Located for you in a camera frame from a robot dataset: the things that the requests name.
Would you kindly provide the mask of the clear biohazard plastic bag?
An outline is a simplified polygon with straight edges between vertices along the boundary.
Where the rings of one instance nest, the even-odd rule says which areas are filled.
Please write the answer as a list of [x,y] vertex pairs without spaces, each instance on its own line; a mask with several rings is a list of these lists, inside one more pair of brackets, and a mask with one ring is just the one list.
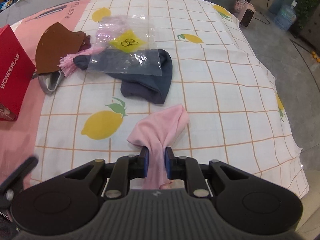
[[125,53],[138,50],[158,49],[155,42],[153,19],[146,15],[126,16],[129,29],[110,42],[106,49],[117,49]]

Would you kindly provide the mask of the lemon print pink tablecloth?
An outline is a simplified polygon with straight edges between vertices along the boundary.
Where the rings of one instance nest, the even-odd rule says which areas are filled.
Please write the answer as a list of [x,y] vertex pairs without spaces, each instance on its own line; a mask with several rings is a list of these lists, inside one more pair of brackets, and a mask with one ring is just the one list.
[[1,179],[34,155],[27,186],[142,147],[138,187],[172,185],[164,149],[217,159],[303,197],[309,185],[276,81],[239,21],[202,0],[79,0],[10,26],[34,63],[1,122]]

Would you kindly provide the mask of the pink soft cloth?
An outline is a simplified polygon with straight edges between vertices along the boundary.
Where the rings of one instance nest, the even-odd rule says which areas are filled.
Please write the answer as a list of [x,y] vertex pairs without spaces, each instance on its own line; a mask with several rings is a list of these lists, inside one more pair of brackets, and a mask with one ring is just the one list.
[[169,182],[165,170],[165,149],[174,143],[188,121],[185,108],[176,105],[148,115],[133,128],[127,141],[149,150],[148,174],[144,179],[143,189],[160,189]]

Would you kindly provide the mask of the blue water jug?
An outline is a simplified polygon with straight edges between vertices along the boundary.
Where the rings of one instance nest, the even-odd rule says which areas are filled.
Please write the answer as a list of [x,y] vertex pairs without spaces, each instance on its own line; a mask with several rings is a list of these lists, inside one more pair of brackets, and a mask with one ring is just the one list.
[[295,7],[297,1],[293,0],[290,5],[284,4],[274,18],[274,23],[283,31],[288,31],[297,19]]

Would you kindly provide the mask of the trailing ivy plant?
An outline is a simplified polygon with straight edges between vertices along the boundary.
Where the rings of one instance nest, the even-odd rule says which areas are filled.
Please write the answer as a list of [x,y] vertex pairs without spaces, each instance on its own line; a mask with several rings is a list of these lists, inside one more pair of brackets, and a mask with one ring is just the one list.
[[301,31],[307,24],[314,10],[319,5],[319,0],[297,0],[296,12],[296,29]]

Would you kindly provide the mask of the navy blue knit hat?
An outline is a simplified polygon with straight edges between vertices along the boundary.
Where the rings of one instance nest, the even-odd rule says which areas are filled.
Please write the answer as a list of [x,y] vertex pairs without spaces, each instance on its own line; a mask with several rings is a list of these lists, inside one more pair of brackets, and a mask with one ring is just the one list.
[[124,97],[143,98],[154,104],[165,103],[172,81],[172,59],[163,49],[133,53],[105,49],[99,54],[77,56],[73,62],[80,70],[121,80]]

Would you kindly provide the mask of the pink brocade tassel pouch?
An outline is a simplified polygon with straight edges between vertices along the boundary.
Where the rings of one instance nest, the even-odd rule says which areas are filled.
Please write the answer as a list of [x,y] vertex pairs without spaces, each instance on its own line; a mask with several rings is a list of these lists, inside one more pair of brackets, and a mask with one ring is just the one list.
[[127,17],[124,15],[108,16],[101,19],[95,33],[95,42],[90,48],[75,54],[68,54],[60,59],[59,67],[64,77],[70,77],[77,69],[73,59],[80,55],[99,54],[110,46],[110,42],[129,29]]

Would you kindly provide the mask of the red storage box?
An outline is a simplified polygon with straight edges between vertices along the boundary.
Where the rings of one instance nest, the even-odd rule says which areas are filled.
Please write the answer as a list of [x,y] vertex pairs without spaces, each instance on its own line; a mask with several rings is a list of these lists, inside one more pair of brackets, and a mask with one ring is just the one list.
[[15,121],[35,65],[23,49],[11,26],[1,28],[1,120]]

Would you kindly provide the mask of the pink space heater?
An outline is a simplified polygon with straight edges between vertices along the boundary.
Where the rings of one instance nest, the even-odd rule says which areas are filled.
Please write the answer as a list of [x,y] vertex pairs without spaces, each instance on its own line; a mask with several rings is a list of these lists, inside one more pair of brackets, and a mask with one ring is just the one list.
[[255,15],[255,8],[248,0],[236,0],[234,11],[239,20],[239,24],[248,28]]

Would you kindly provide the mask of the grey silver fabric pouch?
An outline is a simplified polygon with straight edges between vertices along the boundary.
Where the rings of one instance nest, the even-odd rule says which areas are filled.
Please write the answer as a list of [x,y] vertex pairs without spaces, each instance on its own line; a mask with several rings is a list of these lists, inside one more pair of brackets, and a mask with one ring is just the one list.
[[37,78],[42,91],[47,95],[51,95],[57,90],[65,77],[62,71],[58,70],[48,74],[40,74]]

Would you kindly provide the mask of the brown felt pouch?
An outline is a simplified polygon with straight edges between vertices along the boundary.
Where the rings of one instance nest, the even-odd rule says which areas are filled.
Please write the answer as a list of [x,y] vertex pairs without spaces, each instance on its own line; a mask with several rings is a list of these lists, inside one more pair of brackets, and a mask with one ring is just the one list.
[[60,70],[60,60],[91,47],[90,36],[83,31],[72,32],[59,22],[41,36],[35,53],[36,73],[49,74]]

